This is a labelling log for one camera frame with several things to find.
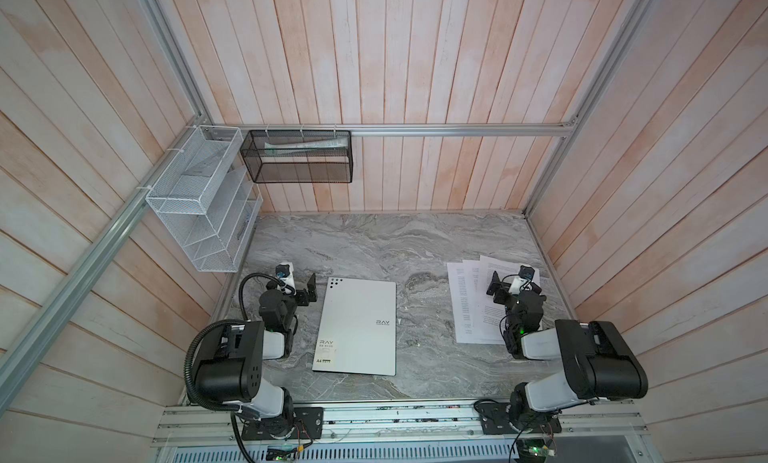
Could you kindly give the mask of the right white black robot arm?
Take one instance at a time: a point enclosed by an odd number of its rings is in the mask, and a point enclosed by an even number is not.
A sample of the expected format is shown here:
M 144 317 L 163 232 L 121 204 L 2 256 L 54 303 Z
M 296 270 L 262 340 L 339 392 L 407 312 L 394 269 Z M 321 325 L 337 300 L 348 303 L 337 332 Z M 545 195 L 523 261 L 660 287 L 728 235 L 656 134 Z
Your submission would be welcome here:
M 644 397 L 646 372 L 613 323 L 557 319 L 552 328 L 541 327 L 547 297 L 534 283 L 534 274 L 525 265 L 504 277 L 493 272 L 486 291 L 505 309 L 499 331 L 514 359 L 562 363 L 561 371 L 515 387 L 507 409 L 511 427 L 533 430 L 564 409 L 601 398 Z

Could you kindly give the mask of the white folder black inside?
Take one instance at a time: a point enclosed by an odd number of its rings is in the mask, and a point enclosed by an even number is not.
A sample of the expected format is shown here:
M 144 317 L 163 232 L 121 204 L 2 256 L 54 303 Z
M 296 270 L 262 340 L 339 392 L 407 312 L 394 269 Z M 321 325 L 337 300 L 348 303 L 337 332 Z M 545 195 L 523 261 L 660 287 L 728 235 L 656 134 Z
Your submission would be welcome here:
M 396 295 L 394 282 L 329 278 L 312 370 L 394 376 Z

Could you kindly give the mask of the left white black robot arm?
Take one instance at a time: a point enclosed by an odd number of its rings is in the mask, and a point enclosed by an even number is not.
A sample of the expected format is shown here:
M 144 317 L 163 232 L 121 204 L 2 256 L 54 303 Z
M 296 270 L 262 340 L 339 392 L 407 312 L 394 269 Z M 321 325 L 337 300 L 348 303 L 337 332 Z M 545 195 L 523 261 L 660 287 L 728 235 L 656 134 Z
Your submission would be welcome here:
M 249 317 L 244 301 L 245 285 L 254 279 L 267 281 L 257 320 Z M 278 266 L 274 276 L 256 272 L 243 277 L 237 290 L 242 317 L 208 325 L 187 350 L 183 378 L 190 402 L 288 431 L 295 420 L 292 397 L 267 381 L 263 362 L 290 356 L 298 330 L 296 311 L 316 300 L 316 276 L 298 289 L 287 264 Z

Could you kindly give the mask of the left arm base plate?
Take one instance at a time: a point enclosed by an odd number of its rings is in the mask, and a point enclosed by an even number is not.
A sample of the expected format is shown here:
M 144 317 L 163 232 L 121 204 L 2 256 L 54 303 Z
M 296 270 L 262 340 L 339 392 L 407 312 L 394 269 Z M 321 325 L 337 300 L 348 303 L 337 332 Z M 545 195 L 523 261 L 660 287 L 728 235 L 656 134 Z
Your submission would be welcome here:
M 288 419 L 278 416 L 244 423 L 241 437 L 244 441 L 319 440 L 322 436 L 323 416 L 322 407 L 298 407 Z

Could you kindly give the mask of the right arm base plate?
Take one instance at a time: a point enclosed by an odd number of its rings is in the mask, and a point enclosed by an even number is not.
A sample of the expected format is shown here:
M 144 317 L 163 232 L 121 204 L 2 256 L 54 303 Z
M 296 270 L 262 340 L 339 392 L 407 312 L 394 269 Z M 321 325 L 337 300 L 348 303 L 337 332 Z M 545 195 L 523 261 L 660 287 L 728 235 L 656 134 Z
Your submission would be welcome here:
M 562 425 L 556 414 L 523 415 L 518 420 L 510 418 L 511 405 L 493 399 L 480 399 L 473 403 L 484 435 L 524 434 L 553 435 L 562 432 Z

